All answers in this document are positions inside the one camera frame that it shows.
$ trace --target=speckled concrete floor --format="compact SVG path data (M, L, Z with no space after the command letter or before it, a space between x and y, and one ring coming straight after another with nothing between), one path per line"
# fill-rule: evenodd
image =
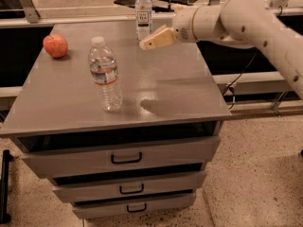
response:
M76 7L79 3L87 6L84 0L73 1L33 0L38 9L45 11ZM68 12L62 16L73 16ZM85 15L82 12L77 9L79 16ZM45 13L46 17L57 15ZM193 206L96 218L86 220L84 226L303 226L303 159L298 156L303 149L302 105L282 104L283 116L276 117L268 105L260 109L259 105L245 108L236 104L235 117L223 125L222 141L206 168L207 177ZM8 212L12 220L7 226L83 226L82 220L72 214L72 207L52 193L52 185L38 179L22 162L19 149L9 139L0 139L0 150L7 148L15 157L9 174Z

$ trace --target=power cord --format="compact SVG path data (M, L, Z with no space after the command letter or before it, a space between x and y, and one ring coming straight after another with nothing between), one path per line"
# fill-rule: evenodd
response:
M241 71L241 73L231 83L229 83L228 86L225 88L225 91L223 92L223 96L226 94L227 91L231 92L232 95L233 95L232 105L230 106L229 109L232 109L234 107L235 103L236 103L236 95L235 95L234 84L243 75L243 73L246 71L246 69L252 64L252 62L253 62L254 58L256 57L256 55L257 55L257 51L255 52L255 54L252 57L252 59L246 64L246 66Z

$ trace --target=drawer handle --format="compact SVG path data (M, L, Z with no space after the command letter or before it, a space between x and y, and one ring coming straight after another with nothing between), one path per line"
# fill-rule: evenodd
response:
M133 191L133 192L124 192L123 189L122 189L122 186L120 186L120 194L123 194L123 195L142 193L143 190L144 190L144 184L141 184L141 189L140 190L136 190L136 191Z
M129 213L137 213L137 212L143 212L143 211L145 211L145 210L146 210L146 207L147 207L147 204L144 203L144 208L142 208L142 209L130 210L129 205L127 205L126 209L127 209L127 212L129 212Z
M130 164L130 163L138 163L142 160L142 152L139 152L139 158L138 159L135 159L135 160L131 160L131 161L124 161L124 162L117 162L115 161L115 155L112 155L111 156L111 161L112 161L112 164L115 164L115 165L123 165L123 164Z

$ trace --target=black handle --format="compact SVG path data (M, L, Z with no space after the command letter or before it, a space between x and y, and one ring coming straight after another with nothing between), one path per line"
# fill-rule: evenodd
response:
M130 164L130 163L138 163L142 160L142 152L139 152L139 158L138 159L135 159L135 160L131 160L131 161L124 161L124 162L117 162L115 161L115 155L112 155L111 156L111 161L112 161L112 164L115 164L115 165L123 165L123 164Z
M144 184L141 184L141 189L132 191L132 192L123 192L122 186L120 186L120 194L127 195L127 194L135 194L135 193L142 193L144 190Z
M129 212L129 213L143 212L143 211L145 211L145 210L146 210L146 208L147 208L147 204L146 204L146 203L144 203L144 208L142 208L142 209L130 210L129 205L127 205L127 207L126 207L127 212Z
M9 154L9 150L3 150L2 171L0 181L0 224L10 222L10 215L7 213L8 204L8 185L9 185L9 162L13 157Z

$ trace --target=black pole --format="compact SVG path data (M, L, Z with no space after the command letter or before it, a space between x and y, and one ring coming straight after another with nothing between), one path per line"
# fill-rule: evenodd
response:
M2 170L0 181L0 224L10 222L10 215L7 213L8 205L8 186L9 186L9 162L13 157L9 154L9 150L3 150Z

